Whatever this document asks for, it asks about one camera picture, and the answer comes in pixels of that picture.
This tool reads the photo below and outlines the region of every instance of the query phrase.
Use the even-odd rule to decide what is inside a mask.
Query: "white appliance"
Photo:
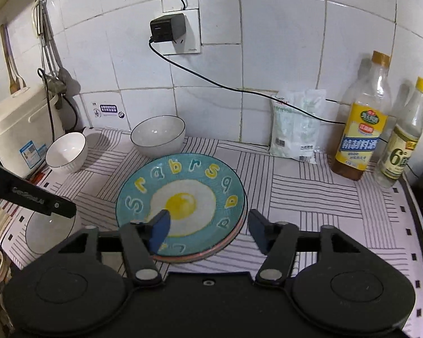
[[[50,100],[55,139],[64,135],[55,103]],[[0,162],[4,168],[27,177],[45,159],[52,144],[52,129],[43,85],[23,88],[0,102]]]

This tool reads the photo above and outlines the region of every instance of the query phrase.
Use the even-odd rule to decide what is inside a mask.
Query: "wall socket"
[[[162,42],[153,44],[154,49],[164,56],[171,54],[201,53],[201,30],[199,25],[199,10],[172,11],[163,14],[173,15],[182,13],[185,15],[186,33],[176,42]]]

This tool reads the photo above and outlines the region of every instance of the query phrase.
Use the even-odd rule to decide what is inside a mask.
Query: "white bag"
[[[321,117],[326,101],[325,90],[289,91],[273,95],[314,116]],[[320,121],[274,100],[270,154],[316,164],[315,150]]]

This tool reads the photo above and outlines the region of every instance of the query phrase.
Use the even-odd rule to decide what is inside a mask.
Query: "kitchen counter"
[[[115,230],[115,203],[124,182],[150,162],[130,141],[130,133],[110,129],[86,129],[89,154],[84,167],[68,177],[48,169],[39,174],[38,185],[72,199],[84,225]],[[255,208],[271,222],[288,221],[301,230],[319,231],[330,224],[402,272],[415,287],[416,304],[404,331],[423,338],[423,219],[405,180],[388,190],[373,179],[374,163],[363,178],[354,182],[331,172],[329,156],[317,154],[317,164],[274,158],[265,146],[189,137],[183,152],[214,156],[227,163],[240,177]],[[38,257],[26,243],[25,231],[32,212],[2,201],[12,216],[0,235],[0,244],[14,263],[23,268]],[[109,263],[121,271],[122,259]],[[240,234],[224,250],[202,261],[168,265],[168,272],[228,272],[248,270],[254,276],[264,261],[245,224]],[[293,275],[315,263],[317,253],[298,253]]]

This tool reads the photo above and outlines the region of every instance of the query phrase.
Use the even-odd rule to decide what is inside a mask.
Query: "plastic bottle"
[[[332,171],[352,180],[361,179],[373,155],[391,109],[387,82],[390,57],[374,51],[369,74],[351,87],[354,101]]]
[[[398,115],[390,140],[374,171],[374,178],[381,187],[390,188],[399,179],[422,132],[423,79],[419,77],[415,92]]]

